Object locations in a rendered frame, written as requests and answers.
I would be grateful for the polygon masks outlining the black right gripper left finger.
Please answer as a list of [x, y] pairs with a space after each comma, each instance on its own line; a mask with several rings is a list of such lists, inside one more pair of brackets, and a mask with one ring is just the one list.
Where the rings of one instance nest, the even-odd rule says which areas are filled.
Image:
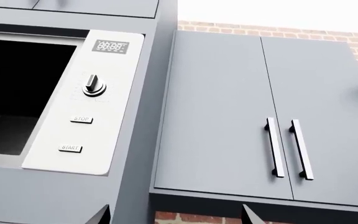
[[85, 224], [110, 224], [110, 208], [109, 208], [109, 205], [103, 206]]

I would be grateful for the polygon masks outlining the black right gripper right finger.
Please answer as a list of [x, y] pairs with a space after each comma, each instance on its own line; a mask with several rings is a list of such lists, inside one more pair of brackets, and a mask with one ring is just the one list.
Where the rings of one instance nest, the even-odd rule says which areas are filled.
[[245, 204], [242, 205], [241, 222], [242, 224], [266, 224]]

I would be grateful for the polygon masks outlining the microwave start button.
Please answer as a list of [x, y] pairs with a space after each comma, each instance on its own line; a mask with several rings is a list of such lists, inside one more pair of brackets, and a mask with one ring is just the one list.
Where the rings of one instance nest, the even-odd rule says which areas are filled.
[[63, 145], [59, 145], [58, 151], [81, 153], [82, 148], [83, 146], [81, 145], [63, 144]]

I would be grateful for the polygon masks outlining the microwave stop button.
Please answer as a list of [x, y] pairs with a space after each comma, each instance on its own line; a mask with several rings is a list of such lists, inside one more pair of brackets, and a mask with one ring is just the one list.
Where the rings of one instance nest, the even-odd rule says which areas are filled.
[[93, 117], [89, 116], [72, 116], [70, 117], [71, 123], [83, 123], [83, 124], [91, 124], [93, 122]]

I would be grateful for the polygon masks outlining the silver microwave dial knob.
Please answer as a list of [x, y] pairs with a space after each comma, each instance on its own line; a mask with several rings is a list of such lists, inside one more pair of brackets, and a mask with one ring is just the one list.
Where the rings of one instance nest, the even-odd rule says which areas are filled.
[[90, 75], [83, 86], [83, 93], [88, 97], [97, 97], [102, 95], [107, 89], [107, 84], [97, 75]]

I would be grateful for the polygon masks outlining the silver built-in microwave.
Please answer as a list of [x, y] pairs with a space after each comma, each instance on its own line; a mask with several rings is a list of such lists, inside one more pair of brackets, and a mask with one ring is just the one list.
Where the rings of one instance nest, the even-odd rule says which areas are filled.
[[[139, 64], [144, 35], [91, 30], [85, 39], [0, 32], [0, 172], [106, 175]], [[126, 54], [93, 52], [96, 40], [129, 42]], [[107, 84], [88, 97], [90, 75]], [[72, 116], [93, 117], [91, 124]], [[83, 146], [81, 153], [59, 145]]]

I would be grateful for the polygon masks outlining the microwave digital display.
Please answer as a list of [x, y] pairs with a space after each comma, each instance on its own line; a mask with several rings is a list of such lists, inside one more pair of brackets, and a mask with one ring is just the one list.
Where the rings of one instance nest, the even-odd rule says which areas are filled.
[[107, 52], [112, 54], [126, 54], [129, 42], [118, 42], [113, 40], [96, 40], [92, 51]]

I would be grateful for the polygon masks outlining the grey tall cabinet housing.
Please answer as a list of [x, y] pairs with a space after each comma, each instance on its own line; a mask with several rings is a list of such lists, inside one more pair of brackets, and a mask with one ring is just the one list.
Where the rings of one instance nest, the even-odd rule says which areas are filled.
[[0, 224], [85, 224], [109, 205], [110, 224], [152, 224], [149, 186], [178, 0], [0, 0], [0, 32], [85, 39], [91, 30], [144, 35], [110, 170], [84, 175], [0, 172]]

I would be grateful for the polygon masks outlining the grey wall cabinet body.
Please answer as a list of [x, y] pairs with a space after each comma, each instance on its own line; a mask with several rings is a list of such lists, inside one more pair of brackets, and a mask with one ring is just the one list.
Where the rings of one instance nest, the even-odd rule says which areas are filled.
[[[169, 84], [170, 68], [168, 71], [167, 90]], [[163, 106], [162, 119], [160, 123], [160, 133], [158, 136], [157, 152], [155, 156], [154, 181], [150, 186], [150, 195], [157, 210], [169, 212], [204, 214], [224, 217], [241, 217], [242, 205], [247, 205], [257, 216], [264, 220], [274, 222], [305, 223], [305, 224], [328, 224], [344, 223], [358, 224], [358, 207], [350, 205], [336, 205], [330, 203], [317, 203], [297, 201], [293, 197], [293, 191], [290, 181], [290, 175], [283, 149], [280, 129], [278, 127], [276, 113], [276, 127], [278, 130], [280, 149], [288, 172], [290, 181], [292, 199], [274, 199], [265, 197], [249, 197], [243, 195], [213, 194], [206, 192], [190, 192], [186, 190], [169, 190], [156, 188], [155, 177], [157, 170], [158, 154], [160, 149], [160, 136], [162, 133], [162, 124], [164, 118], [165, 104]]]

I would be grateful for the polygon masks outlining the grey wall cabinet door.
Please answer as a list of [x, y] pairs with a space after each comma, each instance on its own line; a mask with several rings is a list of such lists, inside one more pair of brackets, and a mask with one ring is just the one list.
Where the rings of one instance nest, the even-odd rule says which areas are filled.
[[[297, 201], [358, 207], [358, 61], [344, 42], [262, 39], [278, 127]], [[314, 180], [302, 171], [300, 121]]]
[[292, 199], [274, 169], [266, 119], [276, 113], [259, 37], [178, 31], [156, 188]]

